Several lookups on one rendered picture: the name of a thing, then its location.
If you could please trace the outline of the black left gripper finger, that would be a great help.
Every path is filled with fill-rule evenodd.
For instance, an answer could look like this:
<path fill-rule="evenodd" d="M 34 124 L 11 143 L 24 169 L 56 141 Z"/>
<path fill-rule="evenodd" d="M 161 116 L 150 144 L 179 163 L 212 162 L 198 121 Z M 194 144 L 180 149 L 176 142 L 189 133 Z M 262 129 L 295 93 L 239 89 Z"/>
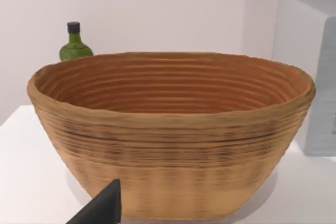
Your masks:
<path fill-rule="evenodd" d="M 114 179 L 66 224 L 121 224 L 121 183 Z"/>

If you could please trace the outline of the woven wooden basket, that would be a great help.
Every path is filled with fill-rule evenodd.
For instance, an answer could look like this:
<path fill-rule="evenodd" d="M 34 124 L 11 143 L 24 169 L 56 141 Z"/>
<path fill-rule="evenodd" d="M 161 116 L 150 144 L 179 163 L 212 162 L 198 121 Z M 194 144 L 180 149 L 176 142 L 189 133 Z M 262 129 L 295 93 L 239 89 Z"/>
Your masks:
<path fill-rule="evenodd" d="M 316 94 L 285 63 L 214 52 L 124 52 L 44 66 L 27 94 L 92 197 L 120 179 L 123 214 L 217 219 L 272 173 Z"/>

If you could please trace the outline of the green bottle with black cap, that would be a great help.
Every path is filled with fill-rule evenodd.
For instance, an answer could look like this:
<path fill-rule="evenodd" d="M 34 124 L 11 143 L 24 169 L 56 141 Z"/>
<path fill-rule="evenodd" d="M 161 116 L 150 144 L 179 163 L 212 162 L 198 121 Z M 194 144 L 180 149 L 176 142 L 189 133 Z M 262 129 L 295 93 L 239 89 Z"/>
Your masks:
<path fill-rule="evenodd" d="M 68 22 L 68 42 L 59 51 L 60 61 L 75 60 L 94 56 L 90 47 L 84 44 L 80 35 L 80 23 Z"/>

